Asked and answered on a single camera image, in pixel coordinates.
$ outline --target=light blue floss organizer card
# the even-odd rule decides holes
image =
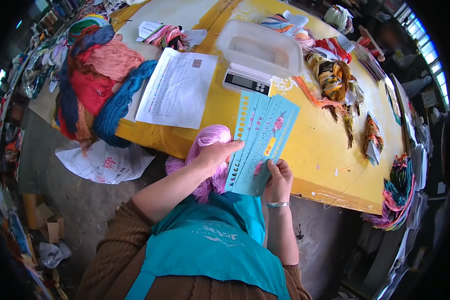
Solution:
[[[245,109],[242,104],[250,99],[251,106]],[[266,162],[280,158],[300,108],[279,95],[270,98],[251,92],[242,92],[240,104],[234,140],[244,140],[245,147],[232,156],[225,190],[260,197],[270,178]],[[246,110],[243,124],[240,117]]]

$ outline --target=clear plastic container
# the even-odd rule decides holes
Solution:
[[[217,39],[228,61],[280,78],[303,74],[303,53],[293,38],[241,20],[230,20]]]

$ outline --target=apron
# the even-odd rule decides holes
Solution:
[[[126,300],[144,300],[156,277],[207,276],[240,280],[289,300],[280,259],[262,244],[259,197],[210,192],[208,204],[188,196],[152,227],[145,259]]]

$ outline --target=woman's left hand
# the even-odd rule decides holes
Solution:
[[[216,142],[202,147],[200,154],[193,160],[193,164],[200,166],[208,177],[212,177],[218,167],[230,159],[230,155],[245,146],[244,141],[227,143]]]

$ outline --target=bracelet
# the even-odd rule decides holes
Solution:
[[[288,202],[270,202],[267,203],[267,207],[288,207],[291,204],[290,201]]]

